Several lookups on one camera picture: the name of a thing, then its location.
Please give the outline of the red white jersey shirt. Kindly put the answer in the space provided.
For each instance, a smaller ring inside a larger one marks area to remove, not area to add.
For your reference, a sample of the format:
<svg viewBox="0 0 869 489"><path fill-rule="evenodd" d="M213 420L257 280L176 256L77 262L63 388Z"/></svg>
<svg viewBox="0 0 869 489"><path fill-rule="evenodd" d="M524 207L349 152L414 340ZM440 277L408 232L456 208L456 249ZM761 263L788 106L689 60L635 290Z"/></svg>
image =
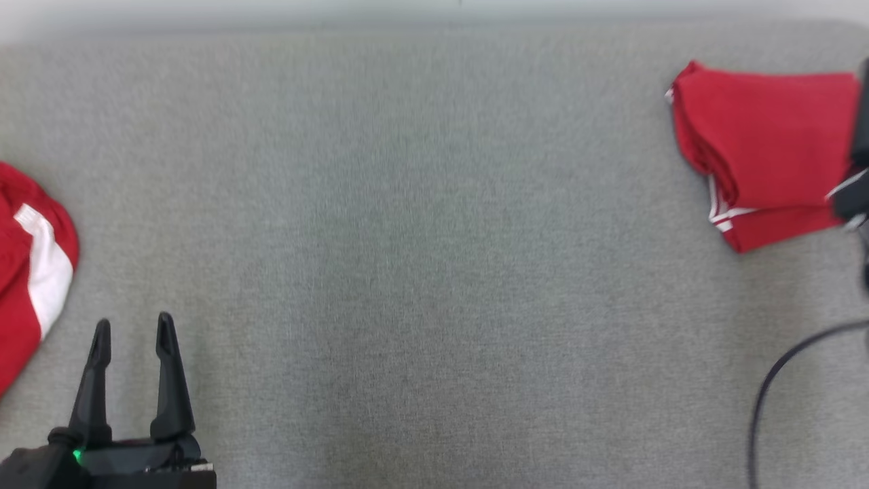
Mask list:
<svg viewBox="0 0 869 489"><path fill-rule="evenodd" d="M736 253L841 225L830 192L849 170L860 82L692 61L667 91L676 141L707 179L709 222Z"/></svg>

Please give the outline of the red shorts white stripe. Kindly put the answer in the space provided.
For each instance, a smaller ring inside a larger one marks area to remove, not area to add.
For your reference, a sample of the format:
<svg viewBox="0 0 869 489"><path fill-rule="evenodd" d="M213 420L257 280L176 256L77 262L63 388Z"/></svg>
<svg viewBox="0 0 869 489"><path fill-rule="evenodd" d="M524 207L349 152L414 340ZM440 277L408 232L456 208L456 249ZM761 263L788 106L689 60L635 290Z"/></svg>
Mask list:
<svg viewBox="0 0 869 489"><path fill-rule="evenodd" d="M0 162L0 399L61 316L78 260L65 208Z"/></svg>

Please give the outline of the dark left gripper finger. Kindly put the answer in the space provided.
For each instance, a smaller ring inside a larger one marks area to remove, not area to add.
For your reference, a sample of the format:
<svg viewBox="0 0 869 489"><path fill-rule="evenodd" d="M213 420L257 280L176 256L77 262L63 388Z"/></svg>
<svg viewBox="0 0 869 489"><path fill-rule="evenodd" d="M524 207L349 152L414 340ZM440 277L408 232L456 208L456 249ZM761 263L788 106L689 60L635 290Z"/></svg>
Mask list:
<svg viewBox="0 0 869 489"><path fill-rule="evenodd" d="M106 369L111 364L111 322L100 319L91 341L69 428L81 436L83 446L104 446L112 442L106 411Z"/></svg>
<svg viewBox="0 0 869 489"><path fill-rule="evenodd" d="M158 407L150 423L150 437L156 441L178 439L196 429L189 390L171 313L161 312L156 331L156 356L160 359Z"/></svg>

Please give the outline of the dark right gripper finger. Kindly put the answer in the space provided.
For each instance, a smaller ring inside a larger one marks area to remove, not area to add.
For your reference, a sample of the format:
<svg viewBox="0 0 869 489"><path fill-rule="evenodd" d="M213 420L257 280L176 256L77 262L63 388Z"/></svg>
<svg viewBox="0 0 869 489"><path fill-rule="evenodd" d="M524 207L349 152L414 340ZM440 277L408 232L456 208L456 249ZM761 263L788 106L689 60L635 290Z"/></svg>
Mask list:
<svg viewBox="0 0 869 489"><path fill-rule="evenodd" d="M869 167L869 58L862 62L859 74L861 87L851 137L851 161L856 167Z"/></svg>

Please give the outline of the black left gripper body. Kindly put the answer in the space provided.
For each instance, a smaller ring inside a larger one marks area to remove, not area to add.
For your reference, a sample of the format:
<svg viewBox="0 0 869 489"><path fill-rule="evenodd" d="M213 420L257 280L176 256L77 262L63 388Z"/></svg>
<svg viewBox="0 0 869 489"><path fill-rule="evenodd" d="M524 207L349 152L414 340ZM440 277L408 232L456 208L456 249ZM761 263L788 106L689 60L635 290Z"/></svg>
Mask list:
<svg viewBox="0 0 869 489"><path fill-rule="evenodd" d="M214 465L192 435L79 448L78 462L89 473L88 489L217 489Z"/></svg>

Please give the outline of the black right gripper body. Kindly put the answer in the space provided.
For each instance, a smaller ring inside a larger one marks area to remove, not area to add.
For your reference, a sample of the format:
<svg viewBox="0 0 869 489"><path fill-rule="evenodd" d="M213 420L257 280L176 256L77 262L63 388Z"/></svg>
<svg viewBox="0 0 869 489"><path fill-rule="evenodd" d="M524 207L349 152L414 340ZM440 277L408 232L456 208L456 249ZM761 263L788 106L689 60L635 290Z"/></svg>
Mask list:
<svg viewBox="0 0 869 489"><path fill-rule="evenodd" d="M858 171L832 189L830 204L845 228L859 228L869 220L869 170Z"/></svg>

